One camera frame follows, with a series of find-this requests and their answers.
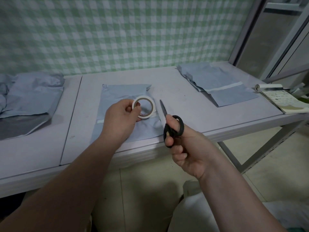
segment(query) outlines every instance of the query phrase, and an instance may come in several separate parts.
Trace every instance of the person's left hand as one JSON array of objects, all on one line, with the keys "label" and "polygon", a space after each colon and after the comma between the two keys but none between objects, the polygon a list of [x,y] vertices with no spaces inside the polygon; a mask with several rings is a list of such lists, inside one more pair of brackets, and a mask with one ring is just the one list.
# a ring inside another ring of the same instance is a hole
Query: person's left hand
[{"label": "person's left hand", "polygon": [[122,99],[111,105],[105,114],[103,129],[98,139],[108,141],[117,148],[130,136],[135,122],[140,121],[140,103],[132,110],[132,99]]}]

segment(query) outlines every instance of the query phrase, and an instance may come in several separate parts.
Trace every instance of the scissors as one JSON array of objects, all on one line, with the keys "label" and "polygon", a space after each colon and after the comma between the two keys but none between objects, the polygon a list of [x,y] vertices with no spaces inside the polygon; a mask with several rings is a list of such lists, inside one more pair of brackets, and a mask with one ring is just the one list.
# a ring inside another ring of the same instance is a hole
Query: scissors
[{"label": "scissors", "polygon": [[[160,105],[161,105],[161,108],[162,108],[162,111],[163,111],[163,114],[164,114],[164,117],[166,117],[166,115],[168,114],[166,109],[165,109],[165,106],[162,102],[162,100],[160,100]],[[179,116],[176,116],[174,115],[173,116],[175,119],[177,119],[180,123],[180,129],[179,129],[179,132],[177,132],[175,129],[172,129],[168,124],[165,124],[164,126],[164,131],[163,131],[163,138],[164,138],[164,141],[166,139],[166,133],[168,132],[169,135],[172,137],[172,138],[175,138],[175,137],[180,137],[182,134],[183,134],[183,131],[184,131],[184,124],[183,124],[183,121],[182,119],[179,117]]]}]

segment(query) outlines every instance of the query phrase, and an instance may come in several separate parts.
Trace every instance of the green and white plaid backdrop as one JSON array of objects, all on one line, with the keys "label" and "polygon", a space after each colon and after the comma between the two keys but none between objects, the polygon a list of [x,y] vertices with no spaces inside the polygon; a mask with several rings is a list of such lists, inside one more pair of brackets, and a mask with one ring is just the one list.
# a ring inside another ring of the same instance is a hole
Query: green and white plaid backdrop
[{"label": "green and white plaid backdrop", "polygon": [[1,0],[0,72],[226,61],[253,0]]}]

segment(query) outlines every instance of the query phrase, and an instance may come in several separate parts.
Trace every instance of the black scissors handle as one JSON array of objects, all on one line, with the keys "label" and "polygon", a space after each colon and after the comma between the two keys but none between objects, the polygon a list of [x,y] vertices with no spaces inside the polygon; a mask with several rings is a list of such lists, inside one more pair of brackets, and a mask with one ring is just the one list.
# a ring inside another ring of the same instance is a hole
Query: black scissors handle
[{"label": "black scissors handle", "polygon": [[164,138],[164,141],[166,139],[166,133],[168,132],[169,135],[172,137],[172,138],[175,138],[175,137],[180,137],[182,134],[183,134],[183,131],[184,131],[184,124],[183,124],[183,121],[182,119],[179,117],[179,116],[176,116],[174,115],[173,116],[175,119],[179,120],[179,124],[180,124],[180,129],[179,129],[179,132],[177,132],[175,129],[172,129],[168,124],[165,124],[165,127],[164,127],[164,131],[163,131],[163,138]]}]

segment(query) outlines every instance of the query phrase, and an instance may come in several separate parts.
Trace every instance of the tabletop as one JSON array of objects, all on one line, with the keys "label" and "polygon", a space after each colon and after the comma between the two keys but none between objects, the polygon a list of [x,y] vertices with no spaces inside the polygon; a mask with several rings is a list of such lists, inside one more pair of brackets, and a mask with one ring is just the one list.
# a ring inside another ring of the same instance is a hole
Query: tabletop
[{"label": "tabletop", "polygon": [[27,136],[0,141],[0,179],[59,166],[81,78],[65,77],[50,121]]},{"label": "tabletop", "polygon": [[[228,62],[212,65],[229,72],[247,87],[262,83]],[[175,66],[83,75],[61,164],[71,163],[90,144],[102,84],[151,84],[149,93],[156,106],[159,106],[161,99],[168,113],[180,116],[185,124],[202,133],[282,115],[261,95],[252,100],[217,107],[207,94],[197,92]],[[117,152],[130,154],[136,148],[147,150],[148,146],[161,142],[162,136],[124,143]]]}]

